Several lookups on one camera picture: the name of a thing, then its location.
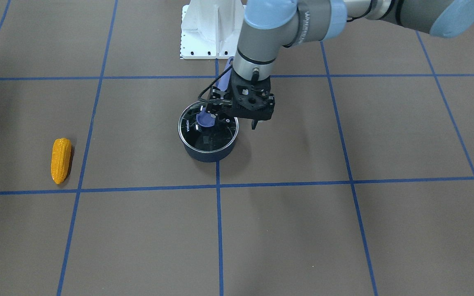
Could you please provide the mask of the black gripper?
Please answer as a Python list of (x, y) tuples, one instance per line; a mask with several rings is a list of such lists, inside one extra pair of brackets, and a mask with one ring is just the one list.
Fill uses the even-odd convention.
[(235, 71), (225, 71), (220, 77), (228, 79), (225, 90), (209, 86), (209, 98), (206, 108), (202, 109), (202, 127), (212, 128), (218, 125), (218, 117), (250, 119), (251, 129), (256, 130), (260, 120), (271, 120), (275, 108), (275, 96), (271, 93), (270, 78), (261, 81), (249, 81), (237, 75)]

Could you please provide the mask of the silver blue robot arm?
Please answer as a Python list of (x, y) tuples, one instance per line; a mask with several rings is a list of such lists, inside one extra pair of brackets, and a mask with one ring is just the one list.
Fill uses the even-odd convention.
[(280, 48), (333, 39), (346, 23), (363, 18), (450, 39), (474, 24), (474, 0), (249, 0), (236, 54), (221, 75), (228, 86), (209, 86), (210, 98), (199, 96), (204, 105), (197, 124), (270, 120), (270, 77)]

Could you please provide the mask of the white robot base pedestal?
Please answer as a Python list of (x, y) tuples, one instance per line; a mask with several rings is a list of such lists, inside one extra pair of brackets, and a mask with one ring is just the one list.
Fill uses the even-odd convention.
[(182, 7), (182, 59), (235, 56), (246, 5), (240, 0), (192, 0)]

